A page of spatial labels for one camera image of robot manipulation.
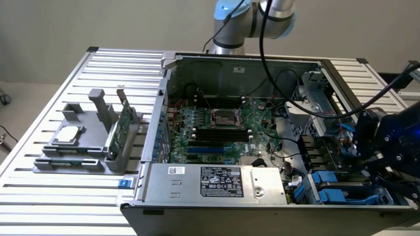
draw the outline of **warning label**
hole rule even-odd
[[[201,167],[202,197],[242,198],[241,168]]]

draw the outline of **metal frame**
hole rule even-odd
[[[133,179],[138,171],[142,173],[146,169],[146,166],[140,169],[138,161],[164,77],[161,57],[162,52],[105,48],[85,53],[0,166],[0,235],[134,235],[116,207],[116,203],[132,198],[133,189],[117,189],[117,184],[120,179]],[[372,77],[372,72],[354,59],[328,60],[362,103],[382,87],[378,78]],[[108,96],[114,94],[117,85],[125,85],[130,105],[144,113],[125,175],[33,174],[33,159],[62,119],[57,110],[64,102],[81,102],[84,109],[94,110],[84,97],[93,87],[101,86],[105,101],[114,103],[118,111],[120,100]],[[376,106],[389,113],[401,110],[394,95],[389,93]]]

